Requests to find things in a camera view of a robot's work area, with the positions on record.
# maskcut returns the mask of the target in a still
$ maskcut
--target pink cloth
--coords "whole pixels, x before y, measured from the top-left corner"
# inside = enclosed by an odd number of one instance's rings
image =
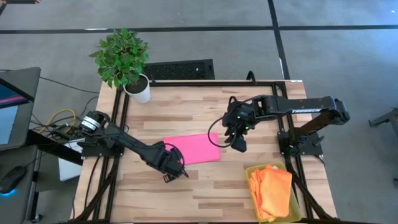
[[[214,143],[218,144],[217,133],[210,133],[210,138]],[[181,151],[185,165],[217,161],[221,158],[220,150],[209,142],[207,134],[167,137],[163,141],[173,144]]]

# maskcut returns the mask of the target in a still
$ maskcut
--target yellow basket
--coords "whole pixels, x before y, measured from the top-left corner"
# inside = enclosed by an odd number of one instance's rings
[[[271,164],[266,164],[266,165],[261,165],[261,166],[254,166],[254,167],[249,167],[246,169],[246,178],[248,180],[248,185],[249,189],[250,188],[250,176],[251,173],[254,172],[254,170],[263,170],[266,168],[266,166],[271,165],[271,166],[276,166],[280,169],[286,170],[285,164],[281,162],[275,162]],[[251,197],[253,205],[254,205],[254,213],[256,214],[256,218],[259,221],[259,223],[268,223],[267,220],[262,220],[258,217],[257,215],[257,208],[256,205],[254,204],[254,198],[253,196]],[[290,203],[289,203],[289,214],[286,217],[279,217],[276,218],[272,223],[290,223],[290,222],[297,222],[302,219],[301,212],[300,212],[300,207],[299,204],[297,203],[297,199],[294,195],[293,189],[290,189]]]

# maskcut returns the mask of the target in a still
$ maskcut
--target wooden tabletop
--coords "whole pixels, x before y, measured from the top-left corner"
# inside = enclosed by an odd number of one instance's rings
[[[290,99],[306,98],[301,81],[286,81],[286,86]],[[112,113],[115,91],[103,84],[98,111]],[[151,87],[151,94],[150,102],[144,105],[130,99],[126,120],[129,134],[147,144],[168,136],[206,133],[210,124],[226,111],[231,95],[245,100],[256,95],[272,95],[272,90],[267,86],[179,86]],[[118,119],[122,104],[123,100],[119,105]],[[293,120],[295,126],[301,126],[311,120],[311,116],[296,114]],[[221,149],[220,161],[186,166],[190,178],[181,177],[168,184],[164,183],[160,172],[125,149],[119,165],[111,222],[255,222],[245,169],[284,162],[279,153],[278,130],[277,121],[259,123],[245,136],[248,144],[245,153],[230,147]],[[225,140],[225,128],[221,122],[212,131],[219,133],[220,142]],[[302,160],[309,191],[325,211],[335,217],[323,164],[313,156],[302,156]],[[95,158],[84,161],[76,192],[76,214],[83,210],[94,162]],[[89,200],[98,188],[101,163],[102,159],[95,169]],[[100,218],[104,217],[107,195],[105,193],[101,204]],[[305,216],[301,194],[298,197]]]

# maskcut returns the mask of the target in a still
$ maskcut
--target orange cloth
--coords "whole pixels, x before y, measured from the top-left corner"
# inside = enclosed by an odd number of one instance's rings
[[[255,170],[250,177],[250,189],[260,219],[272,222],[289,214],[292,174],[271,165]]]

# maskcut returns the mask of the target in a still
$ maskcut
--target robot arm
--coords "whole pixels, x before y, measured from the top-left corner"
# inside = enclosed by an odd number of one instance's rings
[[[175,147],[170,151],[165,149],[163,141],[148,146],[131,135],[121,131],[114,123],[110,121],[107,114],[99,111],[90,111],[79,125],[86,136],[85,142],[80,142],[81,147],[93,145],[96,147],[113,147],[124,146],[131,151],[137,153],[140,158],[164,176],[165,182],[170,182],[184,174],[188,174],[184,170],[183,157],[180,151]]]
[[[260,95],[249,100],[238,101],[232,96],[223,116],[223,126],[227,127],[225,136],[229,136],[226,142],[231,142],[231,147],[240,152],[246,151],[243,135],[261,121],[275,120],[287,114],[320,113],[302,127],[289,130],[290,145],[300,147],[304,136],[313,134],[329,124],[342,125],[349,120],[344,103],[330,96],[288,100],[282,96]]]

